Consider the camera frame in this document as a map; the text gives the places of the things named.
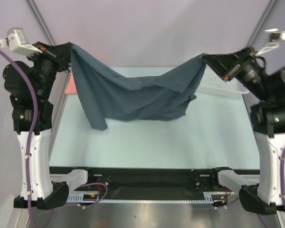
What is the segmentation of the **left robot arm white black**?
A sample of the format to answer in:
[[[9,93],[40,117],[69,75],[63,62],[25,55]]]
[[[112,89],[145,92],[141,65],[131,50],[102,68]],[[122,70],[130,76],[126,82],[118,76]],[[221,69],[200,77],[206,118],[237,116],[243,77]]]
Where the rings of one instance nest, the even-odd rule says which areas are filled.
[[[10,93],[12,119],[21,149],[22,188],[14,207],[51,210],[66,204],[69,187],[52,182],[49,172],[49,139],[53,105],[49,96],[58,72],[68,71],[72,43],[51,46],[36,42],[39,52],[28,54],[29,67],[21,61],[3,70],[4,88]]]

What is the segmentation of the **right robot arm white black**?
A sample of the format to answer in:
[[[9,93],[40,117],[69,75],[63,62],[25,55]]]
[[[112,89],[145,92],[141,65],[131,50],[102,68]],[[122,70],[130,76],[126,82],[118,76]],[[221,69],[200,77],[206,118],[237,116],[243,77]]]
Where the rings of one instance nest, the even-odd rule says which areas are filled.
[[[259,182],[228,167],[212,169],[209,184],[238,194],[244,210],[270,215],[285,212],[285,66],[269,75],[258,64],[261,54],[246,47],[231,54],[206,54],[203,61],[225,82],[236,79],[259,102],[251,107],[251,123],[258,139]]]

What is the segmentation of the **blue-grey t shirt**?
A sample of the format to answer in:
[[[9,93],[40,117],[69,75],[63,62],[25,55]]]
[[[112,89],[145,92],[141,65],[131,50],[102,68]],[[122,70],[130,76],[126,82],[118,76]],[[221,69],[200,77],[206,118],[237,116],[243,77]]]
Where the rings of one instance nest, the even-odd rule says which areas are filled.
[[[70,63],[86,118],[91,128],[104,131],[107,119],[171,121],[185,116],[205,72],[202,57],[159,76],[125,77],[73,45]]]

